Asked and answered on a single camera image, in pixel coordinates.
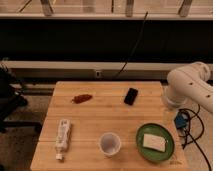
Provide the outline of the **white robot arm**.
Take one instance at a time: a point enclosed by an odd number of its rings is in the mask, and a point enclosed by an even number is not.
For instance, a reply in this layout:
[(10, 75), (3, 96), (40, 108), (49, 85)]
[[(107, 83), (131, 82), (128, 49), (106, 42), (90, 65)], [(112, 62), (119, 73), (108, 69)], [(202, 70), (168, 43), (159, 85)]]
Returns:
[(170, 109), (179, 108), (191, 99), (213, 114), (213, 86), (207, 83), (210, 76), (210, 68), (203, 62), (171, 70), (167, 75), (168, 86), (162, 95), (164, 104)]

